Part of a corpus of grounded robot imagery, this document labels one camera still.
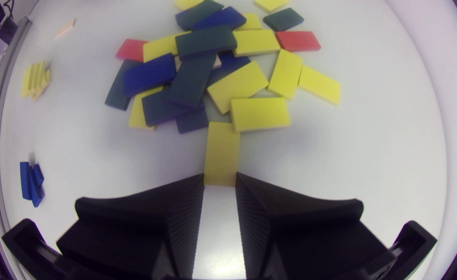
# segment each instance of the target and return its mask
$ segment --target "blue block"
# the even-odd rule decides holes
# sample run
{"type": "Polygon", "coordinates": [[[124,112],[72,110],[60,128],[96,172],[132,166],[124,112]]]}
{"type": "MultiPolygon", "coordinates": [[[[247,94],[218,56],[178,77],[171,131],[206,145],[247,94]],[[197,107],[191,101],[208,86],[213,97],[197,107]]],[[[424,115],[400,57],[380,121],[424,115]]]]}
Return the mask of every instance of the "blue block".
{"type": "Polygon", "coordinates": [[[165,97],[168,94],[168,90],[167,88],[142,98],[144,118],[147,126],[156,126],[176,117],[204,109],[204,103],[202,101],[198,108],[183,107],[166,101],[165,97]]]}
{"type": "Polygon", "coordinates": [[[223,5],[213,1],[202,1],[190,9],[186,9],[175,15],[177,24],[180,25],[185,31],[192,30],[192,27],[202,21],[203,19],[211,16],[217,11],[223,9],[223,5]]]}
{"type": "Polygon", "coordinates": [[[232,51],[220,53],[218,57],[220,57],[222,66],[211,71],[207,86],[213,85],[222,78],[225,78],[228,74],[251,62],[247,56],[234,57],[232,51]]]}
{"type": "Polygon", "coordinates": [[[175,37],[175,41],[181,60],[237,48],[237,41],[228,25],[196,30],[175,37]]]}
{"type": "Polygon", "coordinates": [[[234,30],[243,26],[245,23],[246,18],[241,13],[236,11],[233,7],[227,7],[217,11],[202,21],[199,21],[192,27],[192,30],[202,30],[220,25],[228,25],[234,30]]]}
{"type": "Polygon", "coordinates": [[[30,190],[31,190],[31,202],[33,203],[33,207],[38,207],[42,202],[42,198],[44,198],[44,193],[42,192],[42,188],[37,185],[35,181],[35,175],[33,172],[30,172],[30,190]]]}
{"type": "Polygon", "coordinates": [[[22,161],[19,163],[19,174],[21,175],[21,194],[24,199],[31,200],[31,167],[30,163],[22,161]]]}
{"type": "Polygon", "coordinates": [[[189,108],[197,108],[206,90],[216,54],[211,53],[182,61],[166,100],[189,108]]]}
{"type": "Polygon", "coordinates": [[[263,18],[263,22],[274,31],[288,30],[296,25],[300,25],[303,21],[305,21],[305,19],[292,8],[278,11],[263,18]]]}
{"type": "Polygon", "coordinates": [[[40,165],[36,164],[33,166],[33,175],[35,175],[35,182],[37,186],[42,186],[44,182],[44,175],[42,174],[42,170],[40,170],[40,165]]]}
{"type": "Polygon", "coordinates": [[[184,134],[190,131],[207,128],[209,121],[206,116],[206,110],[199,110],[198,112],[190,113],[189,115],[184,115],[178,117],[177,119],[177,129],[180,134],[184,134]]]}
{"type": "Polygon", "coordinates": [[[175,60],[168,53],[125,72],[125,95],[132,97],[143,91],[169,83],[175,78],[175,60]]]}
{"type": "Polygon", "coordinates": [[[127,110],[130,103],[130,97],[125,96],[124,75],[127,70],[139,66],[140,64],[142,63],[135,60],[127,59],[123,61],[122,67],[120,67],[118,74],[116,74],[115,81],[113,82],[113,85],[111,85],[111,89],[109,90],[108,97],[106,97],[104,104],[119,110],[127,110]]]}

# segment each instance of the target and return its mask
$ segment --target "pile of blocks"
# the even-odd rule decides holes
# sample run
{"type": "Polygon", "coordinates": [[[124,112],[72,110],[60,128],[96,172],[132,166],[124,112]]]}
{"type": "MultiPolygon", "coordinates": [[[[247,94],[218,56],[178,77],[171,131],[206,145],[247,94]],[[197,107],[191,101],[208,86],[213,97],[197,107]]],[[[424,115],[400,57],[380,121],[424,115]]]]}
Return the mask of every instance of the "pile of blocks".
{"type": "Polygon", "coordinates": [[[21,174],[21,193],[23,198],[31,200],[33,207],[38,207],[44,198],[42,191],[42,183],[44,175],[40,170],[40,165],[36,164],[33,167],[30,163],[22,161],[19,163],[19,172],[21,174]]]}
{"type": "MultiPolygon", "coordinates": [[[[256,0],[268,13],[289,0],[256,0]]],[[[123,59],[106,105],[127,110],[134,97],[129,126],[153,130],[174,120],[179,133],[208,128],[205,184],[234,186],[239,137],[244,131],[281,128],[291,120],[286,100],[297,87],[337,105],[340,85],[303,65],[294,52],[321,46],[310,31],[287,31],[304,19],[292,8],[263,18],[240,14],[211,0],[177,0],[175,15],[184,30],[151,42],[127,39],[116,57],[123,59]],[[248,56],[278,53],[268,81],[248,56]],[[251,98],[267,89],[274,98],[251,98]],[[232,123],[209,122],[202,96],[207,92],[232,123]]]]}
{"type": "Polygon", "coordinates": [[[50,84],[51,70],[45,69],[45,61],[32,64],[23,75],[21,98],[31,96],[31,99],[35,101],[50,84]]]}

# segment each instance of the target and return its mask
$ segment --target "stack of yellow blocks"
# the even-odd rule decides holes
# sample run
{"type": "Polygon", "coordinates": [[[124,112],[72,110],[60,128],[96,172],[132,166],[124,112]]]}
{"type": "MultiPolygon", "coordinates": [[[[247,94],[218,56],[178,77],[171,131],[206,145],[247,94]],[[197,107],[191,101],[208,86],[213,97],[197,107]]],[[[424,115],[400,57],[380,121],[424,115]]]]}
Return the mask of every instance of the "stack of yellow blocks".
{"type": "Polygon", "coordinates": [[[45,70],[45,61],[30,65],[24,72],[21,98],[31,96],[33,101],[47,89],[51,83],[51,71],[45,70]]]}

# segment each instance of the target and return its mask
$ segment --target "white table surface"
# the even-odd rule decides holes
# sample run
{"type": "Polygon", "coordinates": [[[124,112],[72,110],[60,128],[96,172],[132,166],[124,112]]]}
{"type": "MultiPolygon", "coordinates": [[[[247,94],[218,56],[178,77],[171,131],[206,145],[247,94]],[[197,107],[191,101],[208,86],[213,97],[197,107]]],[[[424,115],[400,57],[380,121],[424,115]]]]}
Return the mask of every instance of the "white table surface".
{"type": "MultiPolygon", "coordinates": [[[[219,2],[265,15],[250,0],[219,2]]],[[[293,0],[290,6],[305,18],[293,30],[312,30],[322,46],[300,53],[304,63],[339,81],[342,101],[334,107],[298,90],[288,103],[292,126],[241,135],[239,171],[313,197],[362,200],[361,221],[387,247],[408,220],[438,237],[445,137],[431,80],[408,33],[383,1],[293,0]]],[[[156,131],[131,129],[129,111],[104,105],[123,40],[180,32],[177,12],[164,0],[40,3],[2,116],[1,184],[10,225],[32,219],[56,248],[77,219],[77,198],[130,195],[202,172],[206,129],[179,135],[174,122],[156,131]],[[54,42],[72,18],[75,28],[54,42]],[[21,100],[24,70],[42,59],[52,84],[38,101],[21,100]],[[38,208],[19,189],[19,162],[29,160],[45,176],[38,208]]],[[[269,78],[276,54],[251,59],[269,78]]],[[[210,120],[230,120],[206,102],[210,120]]],[[[233,188],[207,186],[197,250],[195,278],[244,277],[233,188]]],[[[422,278],[430,259],[412,279],[422,278]]]]}

